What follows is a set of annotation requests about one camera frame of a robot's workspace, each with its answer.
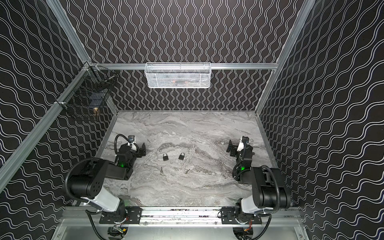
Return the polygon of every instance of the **brass object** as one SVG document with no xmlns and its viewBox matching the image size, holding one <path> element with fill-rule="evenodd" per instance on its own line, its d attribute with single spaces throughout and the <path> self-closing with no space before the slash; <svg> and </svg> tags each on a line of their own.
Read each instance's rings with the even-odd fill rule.
<svg viewBox="0 0 384 240">
<path fill-rule="evenodd" d="M 93 108 L 93 116 L 98 116 L 100 114 L 99 108 Z"/>
</svg>

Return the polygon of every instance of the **gray marble surface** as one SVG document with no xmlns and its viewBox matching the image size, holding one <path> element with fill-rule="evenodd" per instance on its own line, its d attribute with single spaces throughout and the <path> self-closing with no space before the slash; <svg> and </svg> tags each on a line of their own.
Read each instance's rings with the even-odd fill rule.
<svg viewBox="0 0 384 240">
<path fill-rule="evenodd" d="M 137 144 L 147 147 L 128 181 L 104 181 L 126 205 L 230 206 L 251 195 L 250 185 L 232 179 L 235 158 L 226 152 L 229 140 L 238 144 L 241 136 L 250 138 L 252 165 L 271 166 L 252 112 L 120 112 L 102 158 L 114 161 L 118 133 L 135 135 Z M 123 140 L 119 138 L 118 147 Z M 183 161 L 178 159 L 181 152 Z"/>
</svg>

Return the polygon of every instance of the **white wire basket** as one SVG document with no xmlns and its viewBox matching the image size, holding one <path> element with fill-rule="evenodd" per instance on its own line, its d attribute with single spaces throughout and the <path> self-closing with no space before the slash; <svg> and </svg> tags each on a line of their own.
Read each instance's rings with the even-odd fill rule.
<svg viewBox="0 0 384 240">
<path fill-rule="evenodd" d="M 211 63 L 146 63 L 150 88 L 209 88 Z"/>
</svg>

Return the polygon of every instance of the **black mounting plate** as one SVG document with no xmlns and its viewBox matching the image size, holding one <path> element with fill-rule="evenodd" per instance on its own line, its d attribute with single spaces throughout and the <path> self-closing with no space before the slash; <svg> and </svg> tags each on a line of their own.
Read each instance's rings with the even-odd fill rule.
<svg viewBox="0 0 384 240">
<path fill-rule="evenodd" d="M 221 214 L 221 223 L 222 224 L 240 224 L 240 221 L 243 220 L 243 218 L 238 219 L 236 221 L 236 213 L 235 213 L 235 208 L 234 207 L 223 207 L 220 210 Z M 254 216 L 253 214 L 247 214 L 248 218 L 252 218 L 252 224 L 261 224 L 262 219 L 258 216 Z"/>
<path fill-rule="evenodd" d="M 232 141 L 229 140 L 229 144 L 227 147 L 227 152 L 229 152 L 229 156 L 236 157 L 237 148 L 238 148 L 238 145 L 233 145 Z"/>
<path fill-rule="evenodd" d="M 141 219 L 142 209 L 140 207 L 125 207 L 128 215 L 128 220 L 124 224 L 139 224 Z M 114 224 L 107 215 L 100 217 L 100 224 Z"/>
</svg>

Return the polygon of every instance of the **white wavy line pattern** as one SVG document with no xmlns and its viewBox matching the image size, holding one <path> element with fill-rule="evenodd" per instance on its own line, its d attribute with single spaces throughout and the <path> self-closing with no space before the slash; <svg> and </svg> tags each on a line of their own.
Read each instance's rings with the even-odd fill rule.
<svg viewBox="0 0 384 240">
<path fill-rule="evenodd" d="M 112 114 L 104 107 L 99 122 L 76 122 L 63 111 L 0 194 L 0 240 L 51 239 L 66 205 L 65 174 L 94 156 Z"/>
<path fill-rule="evenodd" d="M 383 11 L 317 1 L 260 115 L 312 240 L 384 236 Z"/>
<path fill-rule="evenodd" d="M 214 70 L 211 87 L 149 88 L 144 71 L 121 71 L 111 95 L 118 109 L 249 110 L 257 102 L 271 70 Z"/>
<path fill-rule="evenodd" d="M 0 167 L 82 63 L 45 0 L 0 1 Z"/>
<path fill-rule="evenodd" d="M 61 0 L 97 63 L 276 62 L 303 0 Z"/>
</svg>

